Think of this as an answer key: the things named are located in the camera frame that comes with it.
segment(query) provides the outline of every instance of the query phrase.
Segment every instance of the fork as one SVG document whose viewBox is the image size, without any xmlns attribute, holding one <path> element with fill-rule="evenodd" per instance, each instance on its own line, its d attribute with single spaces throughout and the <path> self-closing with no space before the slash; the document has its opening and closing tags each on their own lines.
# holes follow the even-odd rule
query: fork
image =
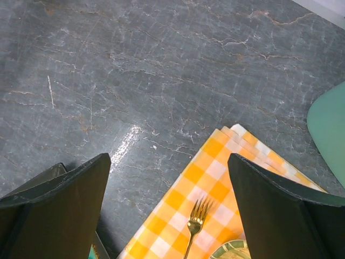
<svg viewBox="0 0 345 259">
<path fill-rule="evenodd" d="M 194 204 L 193 210 L 190 213 L 189 220 L 187 222 L 187 226 L 190 232 L 190 238 L 187 246 L 187 250 L 183 256 L 183 259 L 187 259 L 190 247 L 193 242 L 193 238 L 196 234 L 198 234 L 205 222 L 205 218 L 207 215 L 208 210 L 210 209 L 210 202 L 206 199 L 201 199 L 200 201 L 197 200 Z"/>
</svg>

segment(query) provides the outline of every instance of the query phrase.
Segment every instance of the checkered napkin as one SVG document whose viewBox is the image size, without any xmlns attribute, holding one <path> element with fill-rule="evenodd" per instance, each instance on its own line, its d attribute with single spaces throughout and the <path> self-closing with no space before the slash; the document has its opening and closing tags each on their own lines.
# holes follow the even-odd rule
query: checkered napkin
<svg viewBox="0 0 345 259">
<path fill-rule="evenodd" d="M 241 125 L 216 129 L 158 203 L 118 259 L 182 258 L 187 248 L 187 221 L 197 199 L 215 202 L 190 258 L 207 259 L 223 243 L 244 239 L 242 222 L 231 186 L 227 160 L 239 153 L 288 179 L 323 191 Z"/>
</svg>

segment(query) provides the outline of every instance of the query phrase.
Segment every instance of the green bowl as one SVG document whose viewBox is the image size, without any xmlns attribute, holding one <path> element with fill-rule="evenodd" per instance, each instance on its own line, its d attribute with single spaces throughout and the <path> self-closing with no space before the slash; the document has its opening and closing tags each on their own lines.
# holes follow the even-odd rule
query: green bowl
<svg viewBox="0 0 345 259">
<path fill-rule="evenodd" d="M 222 244 L 209 259 L 251 259 L 247 241 L 232 240 Z"/>
</svg>

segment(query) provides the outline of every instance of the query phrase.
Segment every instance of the fork handle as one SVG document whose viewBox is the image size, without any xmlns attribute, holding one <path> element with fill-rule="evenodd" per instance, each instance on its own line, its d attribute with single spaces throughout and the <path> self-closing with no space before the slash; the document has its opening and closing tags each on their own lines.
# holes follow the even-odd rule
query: fork handle
<svg viewBox="0 0 345 259">
<path fill-rule="evenodd" d="M 190 238 L 189 238 L 189 241 L 188 241 L 187 250 L 185 251 L 185 254 L 184 254 L 184 256 L 183 256 L 183 259 L 187 259 L 187 256 L 188 256 L 190 247 L 192 246 L 192 242 L 193 242 L 194 236 L 195 236 L 195 234 L 194 234 L 194 235 L 190 235 Z"/>
</svg>

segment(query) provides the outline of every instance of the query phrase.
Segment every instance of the green object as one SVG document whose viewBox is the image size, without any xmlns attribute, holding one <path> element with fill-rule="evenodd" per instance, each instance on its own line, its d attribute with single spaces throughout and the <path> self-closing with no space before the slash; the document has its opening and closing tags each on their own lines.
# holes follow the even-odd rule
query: green object
<svg viewBox="0 0 345 259">
<path fill-rule="evenodd" d="M 250 259 L 247 241 L 232 240 L 220 246 L 209 259 Z"/>
<path fill-rule="evenodd" d="M 312 104 L 307 125 L 323 159 L 345 188 L 345 82 Z"/>
</svg>

